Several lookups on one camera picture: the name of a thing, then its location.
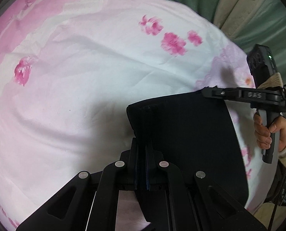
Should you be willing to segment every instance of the pink fabric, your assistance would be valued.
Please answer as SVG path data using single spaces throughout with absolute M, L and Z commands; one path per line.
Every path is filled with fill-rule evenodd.
M 29 75 L 32 69 L 33 58 L 24 57 L 20 60 L 19 64 L 14 69 L 14 80 L 20 85 L 25 86 L 29 79 Z
M 147 20 L 145 15 L 139 24 L 141 26 L 141 30 L 147 35 L 152 34 L 153 36 L 156 36 L 163 29 L 163 26 L 161 26 L 161 20 L 157 17 L 152 17 Z
M 174 33 L 165 33 L 161 41 L 161 47 L 173 56 L 185 55 L 187 52 L 184 48 L 185 45 L 185 40 Z
M 35 0 L 18 0 L 17 3 L 14 3 L 14 6 L 7 9 L 0 20 L 0 32 L 5 25 L 8 25 L 9 19 L 18 13 L 18 10 L 22 11 L 27 8 L 26 1 L 33 3 Z M 33 10 L 23 19 L 15 19 L 10 22 L 0 39 L 0 63 L 5 54 L 13 51 L 28 33 L 39 27 L 47 18 L 60 13 L 66 2 L 73 1 L 76 0 L 46 0 L 46 3 L 36 4 Z
M 0 220 L 9 231 L 79 171 L 101 171 L 129 149 L 127 105 L 205 86 L 253 86 L 245 53 L 182 4 L 20 1 L 0 19 L 0 34 L 10 20 L 0 39 Z M 47 19 L 54 31 L 40 29 Z M 251 110 L 228 109 L 241 147 L 250 147 L 241 152 L 252 210 L 263 197 L 252 203 L 262 162 L 251 127 L 241 129 Z M 121 194 L 117 230 L 142 230 L 146 221 L 128 196 Z
M 188 32 L 188 40 L 194 45 L 199 46 L 202 44 L 202 37 L 198 35 L 194 30 Z

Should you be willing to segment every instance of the white fabric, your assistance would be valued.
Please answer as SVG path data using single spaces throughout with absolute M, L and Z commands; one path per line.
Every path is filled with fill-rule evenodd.
M 204 86 L 253 86 L 245 53 L 184 5 L 19 0 L 16 6 L 0 21 L 0 221 L 9 231 L 78 172 L 101 171 L 130 148 L 127 105 Z M 250 106 L 227 106 L 246 166 L 246 208 L 254 211 L 276 159 L 262 162 Z M 116 230 L 141 230 L 147 223 L 133 193 L 122 196 Z

